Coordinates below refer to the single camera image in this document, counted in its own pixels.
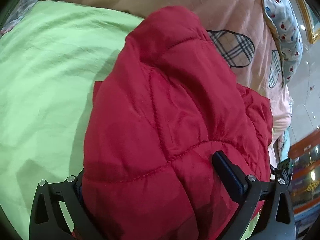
gold picture frame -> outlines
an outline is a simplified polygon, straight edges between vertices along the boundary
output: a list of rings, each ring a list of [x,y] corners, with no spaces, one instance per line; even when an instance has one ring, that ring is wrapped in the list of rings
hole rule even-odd
[[[310,9],[305,0],[296,0],[302,14],[307,33],[307,39],[311,44],[315,44],[320,38],[320,22]]]

red puffer jacket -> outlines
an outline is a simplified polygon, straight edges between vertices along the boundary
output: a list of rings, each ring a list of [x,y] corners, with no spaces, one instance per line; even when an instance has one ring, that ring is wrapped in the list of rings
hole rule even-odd
[[[215,239],[237,204],[211,155],[222,150],[269,181],[271,129],[269,99],[236,83],[198,17],[163,8],[127,36],[95,86],[85,205],[110,239]]]

